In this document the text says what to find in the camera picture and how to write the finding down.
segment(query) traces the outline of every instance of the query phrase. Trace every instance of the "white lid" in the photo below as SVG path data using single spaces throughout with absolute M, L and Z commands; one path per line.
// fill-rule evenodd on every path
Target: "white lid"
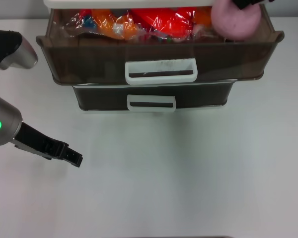
M 214 0 L 44 0 L 49 8 L 152 8 L 210 6 Z

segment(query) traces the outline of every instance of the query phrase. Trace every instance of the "red object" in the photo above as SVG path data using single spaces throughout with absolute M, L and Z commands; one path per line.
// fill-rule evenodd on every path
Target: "red object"
M 132 9 L 134 20 L 144 28 L 155 30 L 173 38 L 190 35 L 193 29 L 192 17 L 195 7 L 171 8 L 141 8 Z
M 91 16 L 91 9 L 81 9 L 79 11 L 79 17 L 80 18 L 83 18 L 83 17 L 85 17 L 87 15 L 90 15 Z

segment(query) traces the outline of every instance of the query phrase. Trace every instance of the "white table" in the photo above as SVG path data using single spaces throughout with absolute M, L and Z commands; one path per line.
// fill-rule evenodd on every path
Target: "white table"
M 298 18 L 272 20 L 286 38 L 261 80 L 163 116 L 83 114 L 35 42 L 47 20 L 0 20 L 39 56 L 1 72 L 0 96 L 84 156 L 78 169 L 0 147 L 0 238 L 298 238 Z

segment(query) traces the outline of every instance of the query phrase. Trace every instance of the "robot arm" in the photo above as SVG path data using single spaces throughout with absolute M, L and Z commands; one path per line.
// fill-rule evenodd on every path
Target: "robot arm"
M 254 5 L 257 3 L 273 2 L 275 0 L 233 0 L 233 2 L 238 6 L 239 9 L 244 9 L 249 5 Z
M 32 68 L 38 57 L 18 32 L 0 31 L 0 69 L 9 66 Z M 79 167 L 82 155 L 68 144 L 54 140 L 23 122 L 21 112 L 0 98 L 0 145 L 15 144 L 16 148 L 40 155 L 48 160 L 65 160 Z

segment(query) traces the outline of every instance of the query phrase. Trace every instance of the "plastic bag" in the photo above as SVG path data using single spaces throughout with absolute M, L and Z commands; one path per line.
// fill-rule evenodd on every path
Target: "plastic bag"
M 218 38 L 212 29 L 212 7 L 82 9 L 65 26 L 69 36 L 99 34 L 117 40 L 183 42 Z

